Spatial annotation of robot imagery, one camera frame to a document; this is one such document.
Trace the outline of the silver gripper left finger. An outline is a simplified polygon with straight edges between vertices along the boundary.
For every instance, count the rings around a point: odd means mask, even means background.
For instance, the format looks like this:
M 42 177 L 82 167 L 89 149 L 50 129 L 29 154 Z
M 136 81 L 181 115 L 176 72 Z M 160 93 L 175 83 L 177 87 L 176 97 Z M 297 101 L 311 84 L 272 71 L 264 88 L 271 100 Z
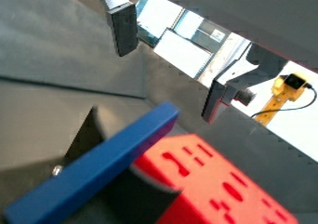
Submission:
M 113 33 L 118 57 L 128 55 L 137 47 L 137 26 L 134 3 L 130 0 L 104 0 L 106 20 Z

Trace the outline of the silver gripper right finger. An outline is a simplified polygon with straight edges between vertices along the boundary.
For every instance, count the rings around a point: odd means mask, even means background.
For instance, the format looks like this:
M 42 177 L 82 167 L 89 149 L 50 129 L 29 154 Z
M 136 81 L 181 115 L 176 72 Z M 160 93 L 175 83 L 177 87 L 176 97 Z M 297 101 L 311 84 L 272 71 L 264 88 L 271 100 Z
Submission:
M 255 97 L 248 88 L 273 79 L 287 62 L 272 51 L 249 43 L 211 82 L 201 111 L 203 120 L 212 124 L 232 100 L 247 106 Z

